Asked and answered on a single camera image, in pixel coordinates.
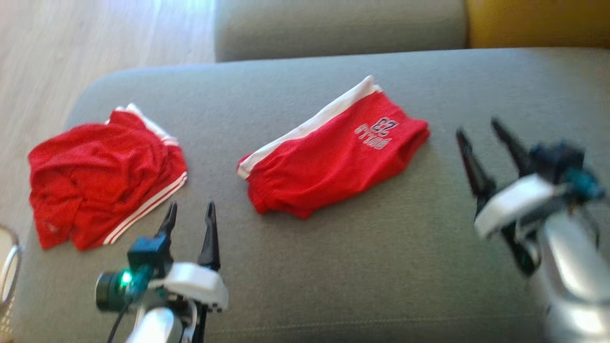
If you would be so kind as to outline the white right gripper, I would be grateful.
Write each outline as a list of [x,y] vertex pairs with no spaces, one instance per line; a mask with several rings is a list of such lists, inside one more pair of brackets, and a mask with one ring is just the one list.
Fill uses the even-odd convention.
[[[522,178],[490,198],[476,215],[474,228],[482,239],[489,238],[501,228],[567,191],[566,185],[555,185],[538,174],[532,174],[528,150],[499,119],[491,119],[491,126],[497,139],[509,151],[518,177]],[[471,193],[477,198],[489,198],[495,192],[496,183],[479,163],[463,128],[456,130],[456,141]]]

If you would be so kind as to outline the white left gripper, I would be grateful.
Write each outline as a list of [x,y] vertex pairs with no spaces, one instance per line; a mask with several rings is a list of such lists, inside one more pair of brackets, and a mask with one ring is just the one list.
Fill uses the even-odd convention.
[[[176,224],[177,202],[170,203],[155,237],[170,239]],[[150,288],[163,288],[171,293],[197,301],[208,308],[222,312],[229,305],[229,292],[218,273],[221,267],[216,205],[209,201],[205,212],[205,235],[198,265],[178,262],[172,265],[164,278],[150,281]]]

